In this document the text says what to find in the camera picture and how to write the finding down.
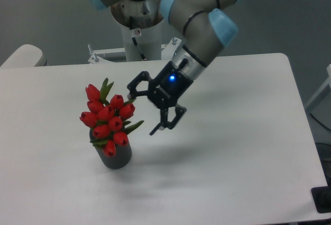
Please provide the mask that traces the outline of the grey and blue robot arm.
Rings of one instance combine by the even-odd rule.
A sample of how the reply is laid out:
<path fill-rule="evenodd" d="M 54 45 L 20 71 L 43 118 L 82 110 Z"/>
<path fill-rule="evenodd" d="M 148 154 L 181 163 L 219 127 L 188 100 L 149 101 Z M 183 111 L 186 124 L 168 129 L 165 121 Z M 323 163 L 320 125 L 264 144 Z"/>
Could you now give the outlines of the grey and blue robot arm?
<path fill-rule="evenodd" d="M 98 10 L 110 9 L 122 28 L 127 61 L 161 59 L 160 23 L 184 37 L 171 60 L 151 78 L 141 72 L 129 84 L 129 99 L 146 96 L 159 110 L 156 129 L 172 129 L 186 112 L 180 96 L 238 33 L 223 10 L 240 0 L 90 0 Z"/>

